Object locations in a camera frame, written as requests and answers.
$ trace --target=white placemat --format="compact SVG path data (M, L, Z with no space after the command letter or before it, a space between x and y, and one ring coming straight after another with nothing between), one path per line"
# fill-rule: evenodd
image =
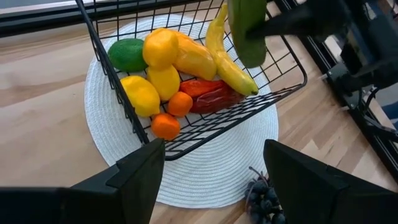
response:
M155 16L154 27L165 27L167 19L168 16ZM181 22L186 24L192 20L189 17L182 18L180 15L171 14L169 26ZM197 23L193 26L190 34L192 37L198 37L202 24ZM141 19L137 22L137 29L145 30L151 25L151 17ZM119 32L134 32L135 26L136 23L133 22ZM207 27L208 23L204 23L200 37L205 36ZM186 34L189 29L190 26L181 27L181 31ZM137 38L144 39L147 34L148 32L139 33ZM108 50L115 41L116 38L105 40L105 49ZM228 38L225 39L224 46L226 49L232 46ZM234 49L230 50L229 54L236 58ZM252 73L259 71L259 68L251 70ZM257 78L256 82L262 85L266 82L265 77ZM269 91L269 88L265 87L260 90L260 94ZM140 148L141 143L132 132L131 123L125 118L124 110L118 104L116 94L110 88L108 78L96 58L93 59L86 78L85 111L94 142L110 166ZM148 123L148 120L142 119L142 122ZM152 133L149 130L148 132L149 138L152 139ZM257 170L265 171L262 158L264 141L277 137L278 119L276 107L273 105L181 159L166 162L157 201L185 208L216 208L241 200L246 184L251 178L256 177L248 167L253 166Z

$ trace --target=dark grape cluster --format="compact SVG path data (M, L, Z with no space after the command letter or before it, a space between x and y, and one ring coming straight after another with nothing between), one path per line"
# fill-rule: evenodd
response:
M252 223L286 224L283 210L270 181L263 176L262 172L259 173L252 167L249 169L259 175L257 180L253 179L248 183L248 187L244 191L246 211L250 215Z

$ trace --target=black wire basket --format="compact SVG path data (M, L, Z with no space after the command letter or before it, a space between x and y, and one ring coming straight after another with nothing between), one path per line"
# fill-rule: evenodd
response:
M87 24L96 58L101 63L104 74L108 77L110 87L115 90L119 104L124 107L126 118L132 123L133 133L137 135L141 143L149 143L155 138L150 130L150 119L137 117L119 81L121 77L130 74L121 73L113 68L102 41L106 42L107 39L116 41L126 37L142 38L156 28L166 27L184 32L193 40L204 44L207 26L216 17L224 1L94 0L90 6L84 6L81 0L76 0L76 2ZM272 3L268 3L267 8L276 7ZM267 18L270 17L272 17L271 13L268 12ZM157 24L158 18L164 20L160 26ZM139 27L138 24L141 21L146 21L147 25ZM123 29L126 24L135 28ZM246 97L244 101L217 113L189 114L179 119L180 134L173 141L166 142L167 161L178 159L192 152L291 95L307 82L307 74L286 37L267 38L266 61L258 68L247 69L234 51L227 21L225 27L224 46L226 51L234 62L256 81L259 94ZM193 77L180 74L180 78L187 80Z

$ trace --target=yellow lemon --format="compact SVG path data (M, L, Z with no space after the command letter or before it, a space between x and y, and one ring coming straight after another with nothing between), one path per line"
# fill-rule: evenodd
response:
M174 63L177 53L177 35L171 30L159 28L145 38L142 56L151 67L168 67Z
M148 80L131 75L120 79L120 82L138 116L146 118L160 113L159 94Z
M162 101L169 100L180 88L180 76L173 65L161 69L148 67L147 75Z

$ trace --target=orange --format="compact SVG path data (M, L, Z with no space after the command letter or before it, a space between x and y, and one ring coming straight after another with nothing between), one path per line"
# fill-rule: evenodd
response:
M180 123L167 113L155 115L150 126L158 138L171 141L180 133Z
M191 96L184 92L177 92L169 100L169 105L167 106L167 112L174 116L182 117L189 113L193 105L193 100Z
M159 28L150 33L144 41L142 56L150 67L165 68L174 63L178 53L178 39L175 32Z

